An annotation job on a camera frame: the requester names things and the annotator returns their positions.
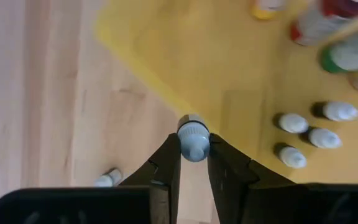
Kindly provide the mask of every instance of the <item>yellow mat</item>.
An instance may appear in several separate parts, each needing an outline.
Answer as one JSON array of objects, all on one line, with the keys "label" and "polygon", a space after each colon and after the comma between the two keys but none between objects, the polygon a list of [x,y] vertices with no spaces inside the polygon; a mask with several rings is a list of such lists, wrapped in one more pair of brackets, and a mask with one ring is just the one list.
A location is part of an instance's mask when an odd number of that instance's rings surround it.
[{"label": "yellow mat", "polygon": [[[297,182],[358,182],[358,120],[333,123],[309,113],[321,100],[358,106],[358,92],[319,68],[319,47],[289,40],[289,22],[304,6],[289,1],[275,20],[257,21],[245,0],[110,0],[96,30],[180,115],[200,114],[212,132],[263,165]],[[344,146],[316,149],[277,130],[271,119],[278,112],[336,131]],[[306,168],[291,170],[273,155],[282,141],[301,149]]]}]

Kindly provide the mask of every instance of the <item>yellow tray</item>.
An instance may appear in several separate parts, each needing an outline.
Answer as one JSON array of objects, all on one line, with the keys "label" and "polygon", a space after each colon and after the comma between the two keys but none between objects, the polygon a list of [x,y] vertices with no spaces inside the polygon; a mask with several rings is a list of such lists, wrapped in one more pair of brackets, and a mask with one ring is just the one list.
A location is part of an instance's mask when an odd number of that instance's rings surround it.
[{"label": "yellow tray", "polygon": [[[319,47],[289,40],[288,25],[304,6],[290,1],[275,20],[257,21],[245,0],[111,0],[96,30],[179,114],[200,114],[212,132],[263,165],[297,182],[358,182],[358,120],[334,123],[309,112],[322,100],[358,107],[358,92],[345,76],[319,68]],[[274,128],[278,112],[337,132],[344,146],[301,142]],[[272,152],[276,142],[301,149],[308,166],[285,167]]]}]

